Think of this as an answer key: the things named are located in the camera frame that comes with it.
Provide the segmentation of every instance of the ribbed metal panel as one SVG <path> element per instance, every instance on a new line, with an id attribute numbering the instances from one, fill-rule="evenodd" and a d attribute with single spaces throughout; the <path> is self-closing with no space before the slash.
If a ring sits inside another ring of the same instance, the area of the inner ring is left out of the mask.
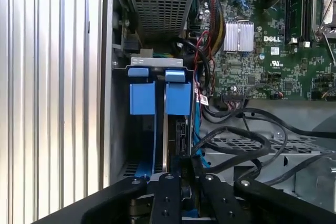
<path id="1" fill-rule="evenodd" d="M 254 49 L 254 23 L 227 22 L 224 51 L 251 52 Z"/>
<path id="2" fill-rule="evenodd" d="M 1 224 L 102 184 L 101 16 L 102 0 L 0 0 Z"/>

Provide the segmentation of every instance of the white sticker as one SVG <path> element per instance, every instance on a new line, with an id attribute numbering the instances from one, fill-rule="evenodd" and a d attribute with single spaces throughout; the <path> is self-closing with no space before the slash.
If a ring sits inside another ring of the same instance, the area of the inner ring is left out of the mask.
<path id="1" fill-rule="evenodd" d="M 195 93 L 196 93 L 196 102 L 199 103 L 200 99 L 198 97 L 198 89 L 195 88 Z M 205 95 L 201 94 L 201 104 L 205 105 L 205 106 L 209 106 L 209 101 L 208 101 L 208 97 L 206 97 Z"/>
<path id="2" fill-rule="evenodd" d="M 280 48 L 271 47 L 271 55 L 280 55 Z"/>

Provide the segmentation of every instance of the capacitor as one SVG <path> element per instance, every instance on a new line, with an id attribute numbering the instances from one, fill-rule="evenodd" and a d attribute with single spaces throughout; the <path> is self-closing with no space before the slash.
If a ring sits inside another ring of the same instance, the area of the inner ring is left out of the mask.
<path id="1" fill-rule="evenodd" d="M 233 85 L 233 86 L 230 87 L 230 90 L 233 91 L 233 92 L 236 92 L 237 91 L 237 87 Z"/>

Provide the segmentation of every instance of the blue drive bracket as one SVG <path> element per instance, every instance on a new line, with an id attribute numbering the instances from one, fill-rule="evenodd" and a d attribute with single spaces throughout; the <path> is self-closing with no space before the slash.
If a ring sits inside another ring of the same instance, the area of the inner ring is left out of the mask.
<path id="1" fill-rule="evenodd" d="M 165 80 L 166 80 L 166 82 L 185 83 L 184 71 L 182 71 L 182 70 L 166 70 Z"/>
<path id="2" fill-rule="evenodd" d="M 131 115 L 155 114 L 155 82 L 130 84 Z"/>
<path id="3" fill-rule="evenodd" d="M 190 115 L 191 84 L 167 83 L 165 112 L 168 115 Z"/>
<path id="4" fill-rule="evenodd" d="M 148 77 L 149 69 L 148 68 L 129 68 L 128 77 Z"/>

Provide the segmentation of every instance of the dell logo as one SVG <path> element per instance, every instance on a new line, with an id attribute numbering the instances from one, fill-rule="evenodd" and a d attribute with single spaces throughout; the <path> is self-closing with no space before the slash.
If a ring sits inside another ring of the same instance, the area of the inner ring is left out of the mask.
<path id="1" fill-rule="evenodd" d="M 280 37 L 264 36 L 264 42 L 281 42 Z"/>

